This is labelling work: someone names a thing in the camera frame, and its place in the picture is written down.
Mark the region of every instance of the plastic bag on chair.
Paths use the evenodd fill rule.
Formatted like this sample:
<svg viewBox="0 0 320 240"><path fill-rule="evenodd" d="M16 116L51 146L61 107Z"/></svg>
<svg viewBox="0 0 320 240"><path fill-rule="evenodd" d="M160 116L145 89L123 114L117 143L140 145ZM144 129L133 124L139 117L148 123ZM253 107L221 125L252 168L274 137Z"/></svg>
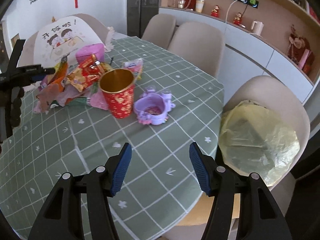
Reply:
<svg viewBox="0 0 320 240"><path fill-rule="evenodd" d="M219 147L226 165L240 175L260 174L268 187L300 150L296 132L277 113L250 100L223 114Z"/></svg>

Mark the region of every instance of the red gift bag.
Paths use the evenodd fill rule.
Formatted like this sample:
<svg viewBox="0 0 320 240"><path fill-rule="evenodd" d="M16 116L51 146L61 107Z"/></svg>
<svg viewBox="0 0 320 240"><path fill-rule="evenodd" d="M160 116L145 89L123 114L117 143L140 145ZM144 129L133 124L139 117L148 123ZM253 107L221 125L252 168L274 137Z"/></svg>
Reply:
<svg viewBox="0 0 320 240"><path fill-rule="evenodd" d="M185 9L196 9L196 1L197 0L185 0L184 8Z"/></svg>

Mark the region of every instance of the red snack wrapper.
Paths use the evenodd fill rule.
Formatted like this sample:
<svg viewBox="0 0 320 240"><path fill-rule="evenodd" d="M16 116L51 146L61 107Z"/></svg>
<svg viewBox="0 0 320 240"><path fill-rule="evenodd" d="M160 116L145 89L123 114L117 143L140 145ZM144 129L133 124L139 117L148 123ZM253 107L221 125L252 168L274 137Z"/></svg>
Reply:
<svg viewBox="0 0 320 240"><path fill-rule="evenodd" d="M76 67L68 76L68 81L79 92L82 92L87 87L90 87L94 82L97 82L103 75L107 66L97 61L94 54Z"/></svg>

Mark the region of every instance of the white cabinet door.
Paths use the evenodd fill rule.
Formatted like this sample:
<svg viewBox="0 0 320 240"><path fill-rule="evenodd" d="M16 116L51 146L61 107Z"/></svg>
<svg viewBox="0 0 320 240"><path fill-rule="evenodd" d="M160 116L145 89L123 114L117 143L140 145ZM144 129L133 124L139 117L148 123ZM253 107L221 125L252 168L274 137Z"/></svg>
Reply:
<svg viewBox="0 0 320 240"><path fill-rule="evenodd" d="M225 41L230 47L239 50L263 67L267 66L274 50L253 35L231 25L226 28Z"/></svg>
<svg viewBox="0 0 320 240"><path fill-rule="evenodd" d="M267 70L285 84L302 103L313 88L305 76L277 51L274 51Z"/></svg>
<svg viewBox="0 0 320 240"><path fill-rule="evenodd" d="M175 9L169 9L169 8L159 8L159 13L166 13L166 14L171 14L175 16L177 20L177 25L181 25L185 22L201 22L219 29L222 33L224 33L226 29L226 24L224 22L213 19L211 17L204 16L204 15L192 13L190 11L182 11L182 10L175 10Z"/></svg>
<svg viewBox="0 0 320 240"><path fill-rule="evenodd" d="M226 47L218 75L218 81L224 87L224 104L249 79L262 74L263 70L255 63Z"/></svg>

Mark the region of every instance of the green tablecloth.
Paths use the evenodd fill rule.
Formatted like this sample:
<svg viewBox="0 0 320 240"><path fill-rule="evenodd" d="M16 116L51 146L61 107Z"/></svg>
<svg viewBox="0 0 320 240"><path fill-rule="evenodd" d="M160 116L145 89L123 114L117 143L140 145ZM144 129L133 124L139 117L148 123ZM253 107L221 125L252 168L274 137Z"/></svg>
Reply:
<svg viewBox="0 0 320 240"><path fill-rule="evenodd" d="M223 107L223 86L182 58L137 37L113 41L105 54L114 66L144 59L135 100L149 85L169 88L176 107L166 123L142 125L135 114L115 119L109 111L89 106L56 107L34 114L36 91L22 104L22 125L7 139L0 156L0 208L10 225L28 237L46 196L64 172L74 176L104 165L125 142L132 160L122 190L110 198L120 239L156 239L178 223L196 204L201 190L188 147L196 141L215 156ZM83 226L91 239L86 195Z"/></svg>

